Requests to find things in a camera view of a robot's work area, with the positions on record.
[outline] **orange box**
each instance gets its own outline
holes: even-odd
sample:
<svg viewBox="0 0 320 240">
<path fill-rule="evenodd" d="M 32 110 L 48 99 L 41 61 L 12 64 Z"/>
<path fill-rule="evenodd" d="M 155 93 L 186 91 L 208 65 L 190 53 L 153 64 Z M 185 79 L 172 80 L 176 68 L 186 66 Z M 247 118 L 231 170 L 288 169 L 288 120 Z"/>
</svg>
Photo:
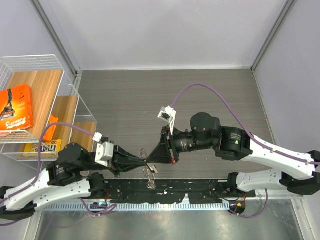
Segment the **orange box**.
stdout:
<svg viewBox="0 0 320 240">
<path fill-rule="evenodd" d="M 54 117 L 53 115 L 50 115 L 49 118 L 49 124 L 53 124 L 58 122 L 58 118 Z M 56 131 L 57 125 L 51 126 L 49 127 L 49 129 L 45 132 L 44 136 L 43 136 L 43 140 L 45 142 L 50 142 L 52 140 L 52 138 L 54 137 L 55 131 Z"/>
<path fill-rule="evenodd" d="M 0 91 L 0 130 L 34 126 L 32 91 L 27 84 Z"/>
</svg>

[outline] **wooden shelf board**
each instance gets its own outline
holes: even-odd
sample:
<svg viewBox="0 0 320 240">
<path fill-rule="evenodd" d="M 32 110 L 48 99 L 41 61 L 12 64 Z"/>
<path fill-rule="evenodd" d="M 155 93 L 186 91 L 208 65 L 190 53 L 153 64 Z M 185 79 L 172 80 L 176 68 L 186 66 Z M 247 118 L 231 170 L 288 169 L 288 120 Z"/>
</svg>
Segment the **wooden shelf board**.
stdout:
<svg viewBox="0 0 320 240">
<path fill-rule="evenodd" d="M 78 96 L 57 96 L 52 115 L 58 118 L 59 122 L 72 124 L 76 114 Z M 53 139 L 61 139 L 61 150 L 69 143 L 71 128 L 68 126 L 58 125 L 55 129 Z"/>
<path fill-rule="evenodd" d="M 15 72 L 7 88 L 28 84 L 32 89 L 33 127 L 27 131 L 40 138 L 58 89 L 62 70 Z"/>
<path fill-rule="evenodd" d="M 97 123 L 95 121 L 94 122 L 75 122 L 74 125 L 84 130 L 87 130 L 93 134 L 96 132 Z M 94 141 L 92 136 L 86 133 L 83 133 L 79 130 L 73 129 L 70 143 L 80 144 L 83 148 L 91 152 Z"/>
</svg>

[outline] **gray wall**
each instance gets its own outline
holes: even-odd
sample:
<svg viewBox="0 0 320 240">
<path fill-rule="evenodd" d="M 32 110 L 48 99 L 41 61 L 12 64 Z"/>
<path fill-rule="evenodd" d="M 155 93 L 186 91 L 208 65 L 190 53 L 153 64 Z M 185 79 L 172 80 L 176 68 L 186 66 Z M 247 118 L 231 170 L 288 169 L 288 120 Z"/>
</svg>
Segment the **gray wall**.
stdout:
<svg viewBox="0 0 320 240">
<path fill-rule="evenodd" d="M 298 152 L 320 150 L 319 9 L 298 0 L 256 71 L 277 144 Z M 318 223 L 320 192 L 306 201 Z"/>
<path fill-rule="evenodd" d="M 143 70 L 249 68 L 286 1 L 41 2 L 83 70 Z"/>
<path fill-rule="evenodd" d="M 29 0 L 1 1 L 0 22 L 0 57 L 54 54 L 67 69 Z M 18 186 L 35 175 L 34 169 L 0 155 L 0 187 Z M 0 227 L 1 239 L 23 239 L 27 224 Z"/>
</svg>

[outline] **vacuum cleaner picture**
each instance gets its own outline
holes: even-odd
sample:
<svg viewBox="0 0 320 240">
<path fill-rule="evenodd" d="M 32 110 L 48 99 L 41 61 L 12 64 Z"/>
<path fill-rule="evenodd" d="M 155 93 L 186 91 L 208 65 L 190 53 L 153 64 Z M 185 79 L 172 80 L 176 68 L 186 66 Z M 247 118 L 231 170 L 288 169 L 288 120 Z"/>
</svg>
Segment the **vacuum cleaner picture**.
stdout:
<svg viewBox="0 0 320 240">
<path fill-rule="evenodd" d="M 8 89 L 8 103 L 4 107 L 3 111 L 0 114 L 0 121 L 4 119 L 9 119 L 15 116 L 15 110 L 12 107 L 12 91 L 11 89 Z"/>
</svg>

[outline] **yellow package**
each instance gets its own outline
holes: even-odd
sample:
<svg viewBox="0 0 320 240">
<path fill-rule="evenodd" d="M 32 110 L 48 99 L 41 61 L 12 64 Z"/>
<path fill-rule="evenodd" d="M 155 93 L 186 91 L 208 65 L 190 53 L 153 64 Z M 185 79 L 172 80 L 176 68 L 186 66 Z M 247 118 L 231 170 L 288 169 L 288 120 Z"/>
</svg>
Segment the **yellow package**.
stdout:
<svg viewBox="0 0 320 240">
<path fill-rule="evenodd" d="M 61 139 L 45 141 L 44 142 L 47 146 L 42 145 L 41 153 L 48 153 L 52 152 L 52 150 L 56 151 L 57 153 L 60 152 L 61 148 Z M 38 143 L 27 143 L 24 148 L 25 153 L 37 153 L 38 152 Z"/>
</svg>

